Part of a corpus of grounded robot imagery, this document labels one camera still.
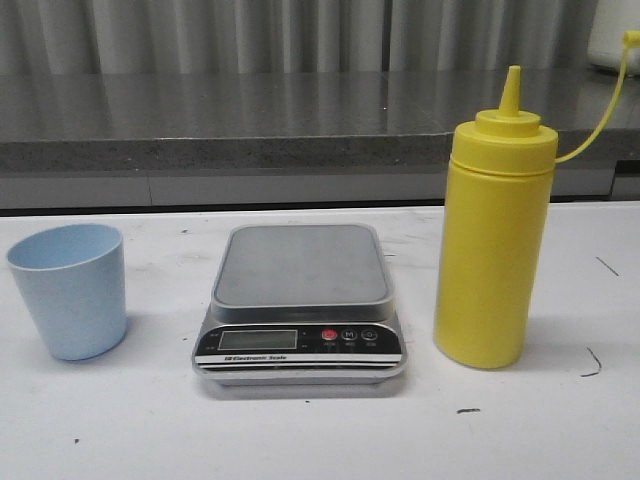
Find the white rice cooker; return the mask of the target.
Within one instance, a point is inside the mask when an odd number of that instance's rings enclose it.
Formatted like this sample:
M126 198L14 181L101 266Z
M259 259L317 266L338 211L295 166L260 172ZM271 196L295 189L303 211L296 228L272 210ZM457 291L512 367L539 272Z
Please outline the white rice cooker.
M623 35L639 30L639 0L599 0L587 47L588 62L595 68L618 72Z

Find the grey stone counter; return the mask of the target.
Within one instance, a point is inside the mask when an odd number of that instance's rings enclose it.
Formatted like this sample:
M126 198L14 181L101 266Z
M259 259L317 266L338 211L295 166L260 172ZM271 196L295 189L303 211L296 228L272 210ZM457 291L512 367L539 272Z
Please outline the grey stone counter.
M505 76L5 76L1 210L438 205L455 127Z

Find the yellow squeeze bottle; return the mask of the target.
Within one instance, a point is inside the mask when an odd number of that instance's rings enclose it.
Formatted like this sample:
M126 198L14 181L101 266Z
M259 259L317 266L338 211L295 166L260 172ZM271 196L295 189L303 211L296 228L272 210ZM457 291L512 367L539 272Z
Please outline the yellow squeeze bottle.
M555 168L586 150L619 100L639 33L622 38L616 86L586 140L558 155L556 130L520 107L521 68L500 103L454 131L435 309L434 342L448 358L493 370L521 356Z

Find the silver electronic kitchen scale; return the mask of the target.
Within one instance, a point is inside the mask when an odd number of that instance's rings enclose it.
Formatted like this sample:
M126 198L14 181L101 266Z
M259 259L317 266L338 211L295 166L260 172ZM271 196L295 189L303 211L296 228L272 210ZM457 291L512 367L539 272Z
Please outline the silver electronic kitchen scale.
M407 365L394 286L364 224L229 236L192 353L219 399L389 397Z

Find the light blue plastic cup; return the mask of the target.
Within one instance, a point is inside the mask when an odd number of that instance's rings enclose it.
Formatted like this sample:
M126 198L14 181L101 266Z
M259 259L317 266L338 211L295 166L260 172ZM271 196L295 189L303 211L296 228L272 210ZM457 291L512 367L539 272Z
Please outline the light blue plastic cup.
M13 245L6 259L54 358L93 358L124 339L124 246L117 228L75 224L48 229Z

